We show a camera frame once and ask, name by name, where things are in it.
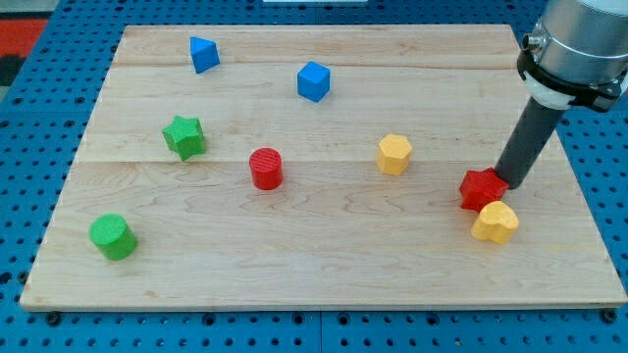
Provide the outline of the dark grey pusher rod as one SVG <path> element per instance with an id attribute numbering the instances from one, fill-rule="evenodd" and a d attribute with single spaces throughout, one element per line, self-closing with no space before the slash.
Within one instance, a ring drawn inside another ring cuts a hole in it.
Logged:
<path id="1" fill-rule="evenodd" d="M 522 184 L 563 115 L 564 110 L 548 108 L 534 98 L 528 100 L 495 166 L 509 189 Z"/>

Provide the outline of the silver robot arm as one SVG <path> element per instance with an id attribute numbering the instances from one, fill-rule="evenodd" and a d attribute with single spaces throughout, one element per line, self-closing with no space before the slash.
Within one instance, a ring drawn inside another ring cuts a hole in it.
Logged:
<path id="1" fill-rule="evenodd" d="M 605 113 L 627 89 L 627 1 L 549 0 L 522 38 L 517 71 L 530 98 L 495 166 L 511 189 L 567 110 Z"/>

